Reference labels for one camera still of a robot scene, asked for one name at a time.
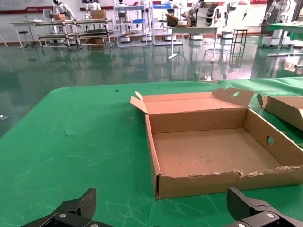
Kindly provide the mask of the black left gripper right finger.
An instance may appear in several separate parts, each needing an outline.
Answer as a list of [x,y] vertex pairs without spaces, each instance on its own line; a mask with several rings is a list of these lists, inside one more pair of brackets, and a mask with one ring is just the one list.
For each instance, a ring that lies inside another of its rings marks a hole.
[[227,190],[227,210],[235,220],[229,227],[302,227],[303,223],[286,216],[264,200],[250,198],[238,189]]

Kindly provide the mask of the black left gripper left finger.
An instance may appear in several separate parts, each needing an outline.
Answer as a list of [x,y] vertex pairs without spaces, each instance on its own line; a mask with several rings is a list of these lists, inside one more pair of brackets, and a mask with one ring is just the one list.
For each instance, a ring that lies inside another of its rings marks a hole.
[[95,188],[79,198],[61,203],[52,213],[25,224],[25,227],[103,227],[104,223],[94,221],[97,194]]

